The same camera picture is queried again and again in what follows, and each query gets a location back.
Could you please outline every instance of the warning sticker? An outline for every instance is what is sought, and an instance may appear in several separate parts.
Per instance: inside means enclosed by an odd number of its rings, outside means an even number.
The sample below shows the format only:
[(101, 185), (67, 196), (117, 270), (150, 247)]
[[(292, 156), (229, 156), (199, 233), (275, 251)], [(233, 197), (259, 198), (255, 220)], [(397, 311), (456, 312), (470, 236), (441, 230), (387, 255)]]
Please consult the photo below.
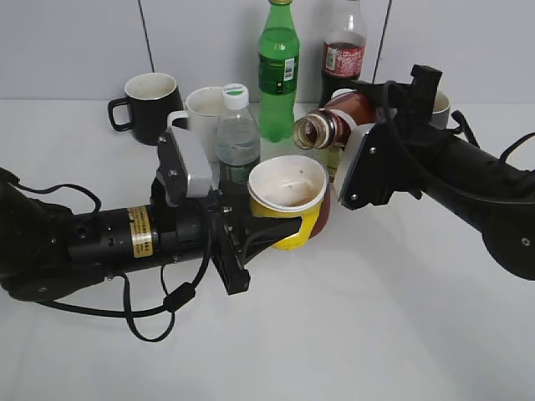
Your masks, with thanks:
[(130, 218), (130, 233), (132, 234), (132, 244), (134, 245), (134, 257), (152, 256), (152, 233), (150, 232), (150, 221), (147, 208), (144, 206), (131, 207), (128, 209)]

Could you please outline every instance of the black mug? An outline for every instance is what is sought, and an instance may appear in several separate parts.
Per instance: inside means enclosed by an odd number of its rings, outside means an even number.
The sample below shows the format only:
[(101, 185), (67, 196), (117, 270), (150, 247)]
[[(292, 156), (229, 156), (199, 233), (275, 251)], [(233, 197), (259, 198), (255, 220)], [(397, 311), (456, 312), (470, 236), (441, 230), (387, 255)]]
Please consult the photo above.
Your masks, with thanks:
[[(158, 137), (167, 129), (167, 115), (184, 109), (176, 81), (167, 74), (138, 75), (126, 83), (125, 94), (125, 98), (108, 103), (111, 126), (119, 132), (132, 129), (134, 138), (145, 145), (157, 145)], [(125, 105), (130, 122), (117, 124), (114, 109)], [(185, 125), (186, 122), (177, 120), (177, 124)]]

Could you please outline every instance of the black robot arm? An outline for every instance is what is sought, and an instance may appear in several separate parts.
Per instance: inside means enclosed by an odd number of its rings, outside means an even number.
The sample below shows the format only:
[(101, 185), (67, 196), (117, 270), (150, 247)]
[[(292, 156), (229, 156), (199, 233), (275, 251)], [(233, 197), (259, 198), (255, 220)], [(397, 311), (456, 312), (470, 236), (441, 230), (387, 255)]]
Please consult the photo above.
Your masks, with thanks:
[[(424, 192), (482, 234), (492, 257), (510, 273), (535, 280), (535, 174), (479, 148), (461, 113), (457, 129), (430, 123), (441, 72), (415, 66), (412, 85), (361, 84), (382, 118), (356, 133), (337, 178), (340, 202), (354, 210), (385, 205), (395, 191)], [(464, 132), (467, 140), (456, 135)]]
[[(395, 191), (420, 199), (423, 193), (482, 233), (488, 251), (512, 274), (535, 280), (535, 175), (507, 164), (526, 135), (496, 158), (479, 148), (462, 114), (456, 129), (430, 124), (441, 72), (415, 66), (412, 84), (357, 83), (378, 110), (378, 123), (359, 127), (349, 138), (334, 189), (351, 209), (385, 205)], [(458, 138), (464, 133), (467, 140)], [(196, 293), (211, 259), (229, 295), (247, 291), (245, 268), (258, 253), (299, 230), (301, 221), (252, 216), (247, 187), (222, 182), (211, 187), (211, 170), (193, 134), (165, 132), (158, 142), (160, 167), (145, 206), (101, 211), (99, 199), (78, 185), (32, 190), (0, 169), (0, 284), (21, 301), (68, 312), (125, 317), (132, 332), (160, 341), (174, 312)], [(74, 215), (65, 206), (29, 199), (21, 191), (46, 195), (62, 187), (79, 190), (95, 203)], [(132, 311), (127, 273), (202, 258), (199, 272), (162, 305)], [(105, 278), (125, 280), (124, 311), (100, 311), (57, 303)], [(173, 313), (156, 339), (143, 338), (134, 317)]]

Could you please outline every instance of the mug handle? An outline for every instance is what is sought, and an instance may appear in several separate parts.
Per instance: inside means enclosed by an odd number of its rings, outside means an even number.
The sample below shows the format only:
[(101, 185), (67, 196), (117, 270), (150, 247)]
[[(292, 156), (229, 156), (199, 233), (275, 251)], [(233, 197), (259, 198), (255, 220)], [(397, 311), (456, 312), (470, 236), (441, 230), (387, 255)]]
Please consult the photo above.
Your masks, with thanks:
[(173, 111), (167, 116), (167, 128), (170, 128), (176, 119), (187, 119), (189, 116), (187, 111)]
[(316, 221), (318, 221), (319, 211), (322, 203), (323, 202), (320, 202), (314, 206), (309, 213), (301, 216), (301, 228), (297, 234), (293, 234), (292, 236), (284, 238), (273, 245), (273, 247), (279, 249), (280, 251), (291, 251), (306, 244), (310, 238), (310, 234), (312, 233), (314, 226), (316, 225)]
[(108, 103), (108, 117), (110, 118), (111, 126), (114, 127), (116, 131), (122, 132), (134, 128), (134, 123), (132, 121), (126, 124), (117, 124), (114, 119), (114, 109), (119, 106), (126, 106), (130, 104), (130, 99), (122, 98), (112, 100)]

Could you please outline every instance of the cola bottle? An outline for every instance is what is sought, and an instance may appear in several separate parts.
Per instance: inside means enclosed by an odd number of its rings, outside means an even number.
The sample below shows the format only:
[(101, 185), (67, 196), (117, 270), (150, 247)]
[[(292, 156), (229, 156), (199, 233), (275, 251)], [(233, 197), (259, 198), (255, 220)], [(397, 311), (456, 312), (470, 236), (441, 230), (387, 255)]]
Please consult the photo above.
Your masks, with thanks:
[(334, 91), (351, 88), (351, 83), (359, 79), (365, 48), (366, 25), (360, 13), (360, 0), (338, 0), (324, 40), (319, 107), (331, 100)]

